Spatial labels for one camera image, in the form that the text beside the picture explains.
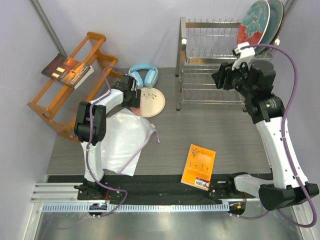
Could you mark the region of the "pink and cream plate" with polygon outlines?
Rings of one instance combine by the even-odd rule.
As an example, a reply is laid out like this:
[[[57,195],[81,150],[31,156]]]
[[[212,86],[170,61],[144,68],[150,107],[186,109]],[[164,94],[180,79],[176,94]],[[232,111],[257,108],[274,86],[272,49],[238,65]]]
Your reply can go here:
[[[160,90],[143,87],[139,108],[131,107],[130,110],[137,116],[151,118],[158,115],[164,109],[165,104],[165,96]]]

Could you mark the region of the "red and teal plate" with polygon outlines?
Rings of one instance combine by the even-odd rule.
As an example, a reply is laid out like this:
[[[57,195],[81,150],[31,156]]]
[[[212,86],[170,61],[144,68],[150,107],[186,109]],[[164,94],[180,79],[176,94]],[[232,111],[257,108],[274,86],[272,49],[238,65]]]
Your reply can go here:
[[[270,21],[270,5],[266,0],[254,2],[244,15],[237,31],[236,44],[259,44]]]

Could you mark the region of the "dark teal floral plate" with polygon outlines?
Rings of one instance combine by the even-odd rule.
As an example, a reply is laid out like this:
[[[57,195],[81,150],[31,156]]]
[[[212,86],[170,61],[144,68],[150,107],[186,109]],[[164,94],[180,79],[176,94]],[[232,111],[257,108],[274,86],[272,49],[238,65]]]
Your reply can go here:
[[[279,34],[283,28],[284,19],[285,19],[285,6],[284,6],[283,2],[280,0],[277,0],[276,3],[274,4],[274,8],[275,8],[276,12],[278,13],[278,16],[280,17],[280,22],[279,22],[277,32],[272,39],[273,44],[276,42],[276,39],[279,37]]]

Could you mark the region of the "light teal plate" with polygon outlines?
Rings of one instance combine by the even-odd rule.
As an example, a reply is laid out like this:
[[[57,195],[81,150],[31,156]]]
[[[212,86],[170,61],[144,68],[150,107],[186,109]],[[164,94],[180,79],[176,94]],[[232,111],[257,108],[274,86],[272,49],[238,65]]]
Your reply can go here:
[[[260,41],[260,45],[271,45],[277,39],[283,24],[285,8],[280,0],[268,0],[270,7],[270,18],[265,34]]]

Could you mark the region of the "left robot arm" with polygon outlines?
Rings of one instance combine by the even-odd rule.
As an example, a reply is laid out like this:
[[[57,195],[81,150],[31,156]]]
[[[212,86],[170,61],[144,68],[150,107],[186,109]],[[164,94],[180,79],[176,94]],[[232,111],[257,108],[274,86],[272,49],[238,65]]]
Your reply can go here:
[[[123,75],[114,86],[108,86],[106,93],[91,101],[78,105],[74,134],[81,143],[85,173],[82,188],[89,189],[93,198],[100,200],[107,192],[104,185],[101,143],[107,133],[107,112],[117,106],[139,107],[141,90],[137,80]]]

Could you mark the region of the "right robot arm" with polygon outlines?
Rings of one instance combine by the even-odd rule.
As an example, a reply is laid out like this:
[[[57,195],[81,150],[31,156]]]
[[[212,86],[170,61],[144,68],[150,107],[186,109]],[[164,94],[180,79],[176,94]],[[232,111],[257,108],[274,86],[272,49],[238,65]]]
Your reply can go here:
[[[272,169],[272,180],[264,180],[248,173],[235,173],[226,184],[226,193],[233,198],[248,193],[260,199],[268,211],[299,205],[320,193],[315,183],[310,183],[303,173],[290,140],[288,127],[282,128],[285,107],[273,94],[276,72],[272,63],[255,60],[250,67],[242,63],[224,62],[211,75],[218,89],[236,90],[244,97],[246,112],[259,131],[267,159]]]

